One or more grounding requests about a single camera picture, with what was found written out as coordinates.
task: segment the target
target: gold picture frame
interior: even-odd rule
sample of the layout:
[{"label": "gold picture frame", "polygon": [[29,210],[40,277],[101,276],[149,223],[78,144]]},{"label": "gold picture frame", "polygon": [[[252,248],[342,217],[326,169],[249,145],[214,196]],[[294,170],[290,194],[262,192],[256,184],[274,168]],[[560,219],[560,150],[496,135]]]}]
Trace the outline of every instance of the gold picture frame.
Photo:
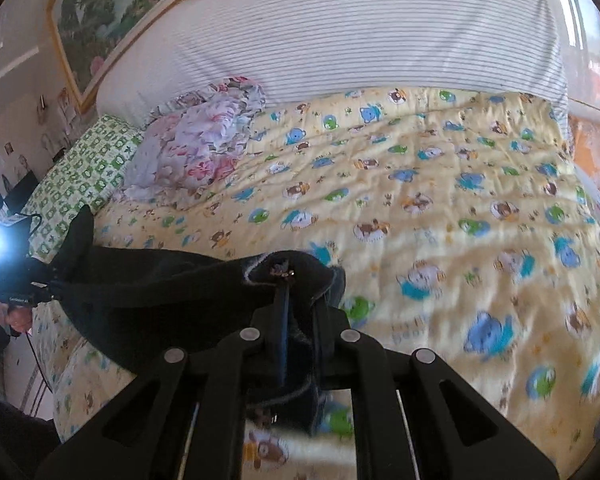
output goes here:
[{"label": "gold picture frame", "polygon": [[[110,19],[111,14],[114,12],[114,2],[112,0],[98,0],[96,4],[93,1],[88,0],[85,4],[83,0],[70,0],[67,4],[66,0],[49,0],[46,6],[46,20],[51,31],[53,46],[62,64],[62,69],[68,82],[67,88],[76,108],[81,114],[85,113],[94,104],[98,93],[98,86],[116,61],[165,12],[185,0],[132,0],[132,4],[126,8],[123,20],[128,15],[130,16],[129,9],[132,8],[132,5],[139,7],[141,12],[143,10],[141,6],[144,4],[149,9],[144,10],[145,14],[138,18],[137,23],[133,24],[121,38],[118,37],[115,40],[105,38],[105,40],[101,41],[98,38],[98,35],[101,35],[103,30],[110,27],[110,22],[102,23],[97,30],[92,27],[92,30],[89,31],[89,38],[93,43],[97,43],[96,50],[99,49],[106,54],[94,56],[93,52],[89,53],[85,51],[84,55],[81,56],[80,49],[75,48],[75,43],[77,42],[74,41],[74,38],[76,34],[80,34],[81,30],[84,30],[80,27],[82,26],[82,20],[87,15],[86,13],[92,11],[96,4],[99,5],[96,10],[100,14],[106,14],[107,19]],[[64,15],[67,9],[68,18]],[[60,28],[62,28],[64,40],[61,36]],[[65,47],[69,46],[72,48],[67,52]],[[78,72],[76,66],[80,66],[80,72]]]}]

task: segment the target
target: bed sheet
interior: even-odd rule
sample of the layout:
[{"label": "bed sheet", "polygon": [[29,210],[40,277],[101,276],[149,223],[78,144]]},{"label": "bed sheet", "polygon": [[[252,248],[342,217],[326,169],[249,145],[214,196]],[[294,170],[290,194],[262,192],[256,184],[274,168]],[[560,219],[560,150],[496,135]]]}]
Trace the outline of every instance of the bed sheet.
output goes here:
[{"label": "bed sheet", "polygon": [[[269,110],[205,193],[185,212],[111,202],[96,239],[218,258],[309,251],[346,270],[354,328],[433,348],[562,478],[599,439],[600,228],[548,102],[385,88]],[[82,342],[54,392],[61,436],[130,379]],[[322,427],[313,440],[247,428],[245,478],[355,478],[346,395]]]}]

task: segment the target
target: wrinkled quilt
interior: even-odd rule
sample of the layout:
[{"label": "wrinkled quilt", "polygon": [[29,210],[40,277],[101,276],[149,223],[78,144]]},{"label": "wrinkled quilt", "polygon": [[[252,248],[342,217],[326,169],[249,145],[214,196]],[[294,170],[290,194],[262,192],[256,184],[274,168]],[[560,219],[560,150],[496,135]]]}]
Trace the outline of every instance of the wrinkled quilt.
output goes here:
[{"label": "wrinkled quilt", "polygon": [[[363,89],[268,110],[246,151],[186,211],[109,203],[96,239],[337,263],[355,328],[433,348],[574,472],[600,438],[600,228],[549,103]],[[131,377],[79,337],[65,345],[75,334],[57,305],[40,321],[66,438]],[[244,478],[355,478],[348,402],[334,396],[320,438],[248,427]]]},{"label": "wrinkled quilt", "polygon": [[179,207],[198,202],[198,188],[233,173],[251,119],[264,103],[260,86],[229,78],[156,108],[155,120],[126,168],[125,196],[159,197],[161,203]]}]

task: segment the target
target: framed painting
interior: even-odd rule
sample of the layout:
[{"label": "framed painting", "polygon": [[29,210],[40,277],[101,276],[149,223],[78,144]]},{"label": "framed painting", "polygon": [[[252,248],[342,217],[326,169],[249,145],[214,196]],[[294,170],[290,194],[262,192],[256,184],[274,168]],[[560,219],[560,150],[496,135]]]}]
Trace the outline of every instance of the framed painting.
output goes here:
[{"label": "framed painting", "polygon": [[78,110],[126,49],[182,0],[50,0],[47,21]]}]

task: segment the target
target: wall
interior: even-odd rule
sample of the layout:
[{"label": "wall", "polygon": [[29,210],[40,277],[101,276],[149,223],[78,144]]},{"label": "wall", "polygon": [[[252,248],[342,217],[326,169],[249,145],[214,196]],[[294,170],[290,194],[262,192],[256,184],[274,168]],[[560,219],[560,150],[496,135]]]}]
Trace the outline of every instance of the wall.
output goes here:
[{"label": "wall", "polygon": [[[38,179],[51,168],[52,154],[64,140],[57,97],[66,86],[46,26],[49,0],[5,0],[0,6],[0,158],[12,186],[23,176],[18,161],[24,155]],[[36,105],[40,95],[48,105],[46,123],[38,124]],[[53,144],[51,153],[42,147],[42,135]],[[5,143],[13,153],[7,155]],[[4,194],[0,177],[0,192]]]}]

